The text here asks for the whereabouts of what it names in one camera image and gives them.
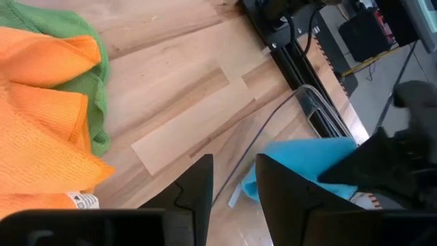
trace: white label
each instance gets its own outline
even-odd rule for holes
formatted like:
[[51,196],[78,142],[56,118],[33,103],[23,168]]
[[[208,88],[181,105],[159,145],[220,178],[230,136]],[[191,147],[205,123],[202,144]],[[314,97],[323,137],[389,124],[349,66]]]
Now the white label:
[[67,195],[78,209],[99,208],[98,199],[95,195],[81,194],[79,192],[69,192]]

